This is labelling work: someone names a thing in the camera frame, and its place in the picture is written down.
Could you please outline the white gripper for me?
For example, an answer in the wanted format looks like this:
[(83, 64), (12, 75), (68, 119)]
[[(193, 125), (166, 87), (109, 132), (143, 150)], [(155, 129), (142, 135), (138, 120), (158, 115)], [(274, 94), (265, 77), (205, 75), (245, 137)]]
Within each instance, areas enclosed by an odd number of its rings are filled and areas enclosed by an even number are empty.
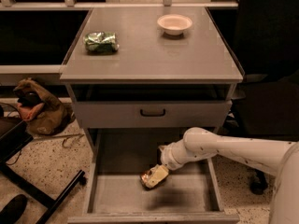
[(168, 177), (169, 170), (174, 170), (176, 168), (170, 148), (168, 146), (158, 146), (158, 148), (161, 152), (160, 160), (162, 165), (157, 164), (147, 171), (147, 180), (145, 181), (145, 184), (149, 189), (155, 188)]

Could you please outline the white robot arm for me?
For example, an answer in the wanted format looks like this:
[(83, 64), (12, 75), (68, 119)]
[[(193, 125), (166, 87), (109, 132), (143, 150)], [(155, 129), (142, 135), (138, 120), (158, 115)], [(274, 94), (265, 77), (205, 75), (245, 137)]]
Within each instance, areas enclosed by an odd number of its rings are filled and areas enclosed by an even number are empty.
[(203, 128), (190, 128), (182, 139), (160, 147), (160, 163), (141, 176), (153, 189), (171, 171), (189, 162), (220, 155), (276, 178), (268, 224), (299, 224), (299, 143), (222, 136)]

